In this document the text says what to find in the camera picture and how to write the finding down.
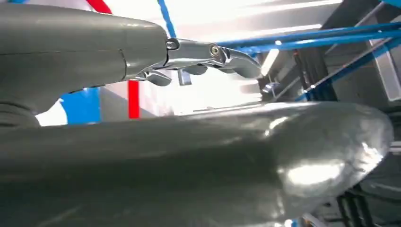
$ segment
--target blue metal frame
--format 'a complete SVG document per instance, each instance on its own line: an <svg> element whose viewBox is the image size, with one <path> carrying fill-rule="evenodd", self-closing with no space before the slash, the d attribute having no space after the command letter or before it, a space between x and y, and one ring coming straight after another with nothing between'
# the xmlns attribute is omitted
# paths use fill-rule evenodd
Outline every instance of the blue metal frame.
<svg viewBox="0 0 401 227"><path fill-rule="evenodd" d="M275 35L275 36L267 36L267 37L255 38L255 39L225 41L225 42L219 42L218 45L236 49L236 48L241 48L241 47L274 45L277 40L280 40L282 43L296 42L296 41L300 41L300 40L316 40L316 39L322 39L322 38L336 38L336 37L341 37L343 35L374 34L374 33L378 33L378 32L394 31L399 28L401 28L401 22L358 26L358 27L336 28L336 29L330 29L330 30L305 32L305 33L293 34L293 35Z"/></svg>
<svg viewBox="0 0 401 227"><path fill-rule="evenodd" d="M400 37L401 30L389 31L389 32L376 32L376 33L367 33L362 35L343 35L338 37L330 37L330 38L321 38L321 39L309 39L309 40L300 40L295 42L283 43L281 45L261 45L261 46L252 46L252 47L239 47L236 48L239 51L252 54L252 53L262 53L268 52L271 49L279 49L279 50L293 50L300 48L309 48L309 47L318 47L332 44L349 44L349 43L358 43L362 41L367 41L371 39L383 39L383 38L392 38L392 37Z"/></svg>
<svg viewBox="0 0 401 227"><path fill-rule="evenodd" d="M294 35L277 35L257 39L237 40L218 43L248 54L268 52L271 49L292 50L332 44L347 44L401 36L401 22L337 28Z"/></svg>
<svg viewBox="0 0 401 227"><path fill-rule="evenodd" d="M350 62L348 65L331 73L329 76L326 77L327 79L324 80L319 85L311 87L308 90L306 90L305 93L296 98L295 101L302 101L304 99L307 99L308 92L312 90L324 89L326 85L343 78L344 76L355 71L359 67L365 65L366 63L379 57L380 55L390 51L391 49L399 46L400 44L401 44L401 38L394 38L385 42L383 45L378 46L376 49L372 49L371 51L364 53L362 56Z"/></svg>
<svg viewBox="0 0 401 227"><path fill-rule="evenodd" d="M7 0L7 2L9 2L9 3L25 3L27 1L28 0Z"/></svg>
<svg viewBox="0 0 401 227"><path fill-rule="evenodd" d="M166 22L168 33L171 38L176 38L177 34L175 33L175 29L173 26L173 22L171 21L170 14L168 13L168 8L165 0L157 0L160 6L160 11L162 13L163 19Z"/></svg>

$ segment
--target ceiling light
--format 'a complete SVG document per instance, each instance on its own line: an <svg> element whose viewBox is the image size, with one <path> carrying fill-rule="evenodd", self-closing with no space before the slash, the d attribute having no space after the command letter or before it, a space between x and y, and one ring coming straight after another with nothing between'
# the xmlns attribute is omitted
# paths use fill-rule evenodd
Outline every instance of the ceiling light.
<svg viewBox="0 0 401 227"><path fill-rule="evenodd" d="M292 221L291 219L287 219L287 220L284 222L284 226L285 226L285 227L292 227L292 223L293 223L293 221Z"/></svg>
<svg viewBox="0 0 401 227"><path fill-rule="evenodd" d="M261 74L266 76L279 54L278 49L271 49L261 67Z"/></svg>
<svg viewBox="0 0 401 227"><path fill-rule="evenodd" d="M245 7L252 5L260 5L260 4L270 4L273 2L277 2L280 0L247 0L247 1L232 1L232 0L202 0L202 5L200 7L209 8L213 6L214 8L223 7L224 9L231 9L237 7ZM177 0L166 0L166 5L169 8L178 7L193 7L193 1L177 1Z"/></svg>
<svg viewBox="0 0 401 227"><path fill-rule="evenodd" d="M313 30L321 28L321 24L314 24L314 25L302 25L302 26L292 26L292 27L279 27L273 29L266 29L260 31L240 31L240 32L233 32L233 33L223 33L223 34L214 34L208 35L204 37L197 37L196 40L198 41L205 41L205 42L222 42L227 40L238 40L238 39L249 39L249 38L257 38L263 37L267 35L274 35L280 33L290 33L290 32L298 32L298 31L305 31L305 30Z"/></svg>

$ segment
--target blue panel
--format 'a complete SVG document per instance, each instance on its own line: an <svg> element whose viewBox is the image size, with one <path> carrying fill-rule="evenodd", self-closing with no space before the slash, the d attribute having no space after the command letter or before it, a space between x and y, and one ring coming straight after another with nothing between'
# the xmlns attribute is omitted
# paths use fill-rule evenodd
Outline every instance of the blue panel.
<svg viewBox="0 0 401 227"><path fill-rule="evenodd" d="M382 0L382 1L393 6L401 7L401 0Z"/></svg>
<svg viewBox="0 0 401 227"><path fill-rule="evenodd" d="M298 227L298 220L296 219L292 220L291 227Z"/></svg>
<svg viewBox="0 0 401 227"><path fill-rule="evenodd" d="M329 37L334 38L334 37L338 37L338 36L342 36L342 35L362 35L362 34L367 34L367 33L375 33L378 31L380 31L380 32L393 31L400 27L401 27L401 22L396 22L396 23L386 23L386 24L378 24L378 25L336 28L336 29L305 32L305 33L292 34L292 35L276 35L276 36L267 36L267 37L256 38L256 39L245 39L245 40L219 42L218 45L226 46L226 47L230 47L230 48L262 46L262 45L274 44L274 42L276 40L280 40L282 43L284 43L284 42L292 42L292 41L299 41L299 40L321 39L321 38L329 38Z"/></svg>
<svg viewBox="0 0 401 227"><path fill-rule="evenodd" d="M99 88L65 94L61 103L67 113L68 124L97 123L101 121Z"/></svg>
<svg viewBox="0 0 401 227"><path fill-rule="evenodd" d="M166 22L167 30L170 34L171 38L176 38L177 35L175 34L173 23L171 22L170 15L168 13L167 5L164 0L157 0L160 6L160 11L163 15L163 19Z"/></svg>
<svg viewBox="0 0 401 227"><path fill-rule="evenodd" d="M379 57L380 55L386 53L387 51L399 46L401 44L401 38L394 38L390 41L388 41L386 44L380 46L379 48L373 50L370 53L365 54L364 56L360 57L356 61L352 62L351 64L345 66L341 70L334 72L333 74L329 75L329 79L318 85L317 87L314 88L314 90L317 89L325 89L325 87L332 83L335 82L344 76L348 75L349 73L353 72L354 70L358 69L359 67L365 65L366 63L370 62L376 57ZM295 99L295 101L301 101L307 98L307 94L302 94L298 98Z"/></svg>
<svg viewBox="0 0 401 227"><path fill-rule="evenodd" d="M248 54L252 54L252 53L268 52L271 49L293 50L293 49L309 48L309 47L317 47L317 46L333 45L333 44L357 43L371 39L381 39L381 38L390 38L399 36L401 36L401 31L395 30L389 32L366 33L361 35L343 35L339 37L300 40L295 42L282 43L281 45L270 44L270 45L261 45L252 47L240 47L236 49Z"/></svg>

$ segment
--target white ceiling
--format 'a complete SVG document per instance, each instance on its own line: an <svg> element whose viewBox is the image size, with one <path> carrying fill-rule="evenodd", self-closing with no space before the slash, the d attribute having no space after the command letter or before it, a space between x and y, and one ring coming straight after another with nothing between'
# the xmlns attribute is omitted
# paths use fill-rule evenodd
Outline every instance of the white ceiling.
<svg viewBox="0 0 401 227"><path fill-rule="evenodd" d="M166 27L156 0L106 0L114 14ZM320 28L342 0L166 0L177 36L226 41Z"/></svg>

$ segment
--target shiny metal surface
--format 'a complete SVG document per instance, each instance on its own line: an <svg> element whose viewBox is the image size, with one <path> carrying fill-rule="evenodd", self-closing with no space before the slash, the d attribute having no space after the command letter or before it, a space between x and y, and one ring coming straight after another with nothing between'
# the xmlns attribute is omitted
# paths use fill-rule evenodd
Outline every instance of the shiny metal surface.
<svg viewBox="0 0 401 227"><path fill-rule="evenodd" d="M168 42L174 42L177 47L168 50L168 59L164 65L165 69L184 68L214 59L210 52L211 47L215 46L213 43L175 38L169 39Z"/></svg>
<svg viewBox="0 0 401 227"><path fill-rule="evenodd" d="M125 79L134 81L149 81L159 87L165 87L171 83L171 78L159 71L142 72L136 76L128 76Z"/></svg>
<svg viewBox="0 0 401 227"><path fill-rule="evenodd" d="M254 79L261 76L259 63L249 55L225 47L219 47L219 49L219 56L204 65L218 68L227 73L236 72L244 78Z"/></svg>
<svg viewBox="0 0 401 227"><path fill-rule="evenodd" d="M168 41L166 43L166 47L167 47L168 50L175 50L175 49L178 48L178 45L173 41Z"/></svg>
<svg viewBox="0 0 401 227"><path fill-rule="evenodd" d="M216 57L218 55L219 49L217 46L212 46L210 48L210 53L212 54L212 56Z"/></svg>
<svg viewBox="0 0 401 227"><path fill-rule="evenodd" d="M0 225L274 226L360 181L392 140L381 112L330 102L3 131Z"/></svg>

